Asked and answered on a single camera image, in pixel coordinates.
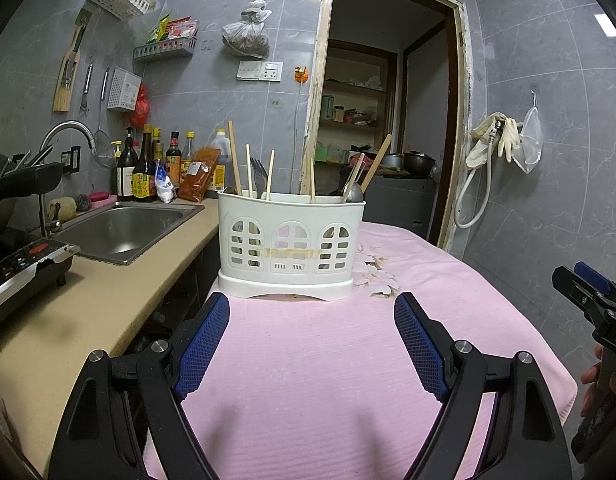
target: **beige countertop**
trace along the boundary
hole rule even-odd
[[[203,205],[127,267],[75,256],[65,286],[41,292],[0,327],[0,395],[24,454],[43,475],[64,406],[90,351],[123,354],[218,231],[218,201],[206,199]]]

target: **pink tablecloth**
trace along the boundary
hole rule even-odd
[[[201,387],[183,402],[221,480],[403,478],[440,404],[395,327],[400,292],[483,353],[530,351],[561,421],[568,416],[576,383],[475,270],[399,228],[364,222],[359,243],[346,300],[229,298],[228,328]],[[474,471],[491,406],[485,396],[459,479]],[[151,476],[165,478],[150,440],[145,459]]]

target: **stainless steel sink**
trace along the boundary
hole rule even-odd
[[[82,248],[79,256],[129,265],[203,206],[115,202],[85,214],[54,238]]]

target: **red plastic bag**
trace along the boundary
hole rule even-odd
[[[146,88],[146,85],[141,83],[139,85],[139,95],[137,95],[137,102],[134,105],[134,111],[128,114],[130,124],[137,128],[144,127],[144,124],[146,124],[146,121],[148,120],[148,115],[150,114],[150,103],[146,100],[147,93],[148,89]]]

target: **screw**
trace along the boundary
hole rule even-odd
[[[165,352],[168,349],[168,341],[165,339],[159,339],[150,345],[150,349],[153,352],[157,352],[157,354]]]
[[[458,340],[454,344],[454,348],[456,348],[462,354],[469,354],[470,352],[472,352],[472,345],[469,342],[464,341],[463,339]]]
[[[533,358],[527,352],[519,352],[519,361],[529,365],[533,361]]]
[[[88,356],[88,361],[92,361],[93,363],[96,363],[103,356],[104,356],[103,350],[93,350],[92,352],[90,352],[90,355]]]

